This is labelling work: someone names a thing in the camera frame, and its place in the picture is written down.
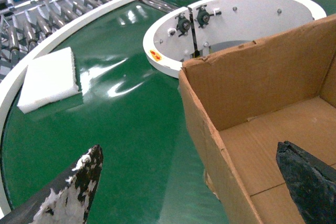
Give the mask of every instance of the green conveyor belt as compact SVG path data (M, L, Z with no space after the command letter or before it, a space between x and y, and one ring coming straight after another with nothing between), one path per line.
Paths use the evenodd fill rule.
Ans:
M164 1L183 6L197 0ZM336 13L336 0L313 1L327 14ZM134 2L57 48L71 46L83 96L26 115L15 100L2 139L3 176L13 207L100 144L104 165L89 224L228 223L204 185L178 81L154 69L142 48L146 30L163 15Z

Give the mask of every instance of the screw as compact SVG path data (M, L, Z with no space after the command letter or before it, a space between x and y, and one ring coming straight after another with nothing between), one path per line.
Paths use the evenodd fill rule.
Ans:
M204 15L203 17L202 17L202 21L203 22L205 22L205 23L208 23L209 22L209 20L210 20L210 16L209 15Z
M183 23L183 28L184 28L185 30L189 30L189 28L190 28L190 23L189 23L189 22L184 22L184 23Z

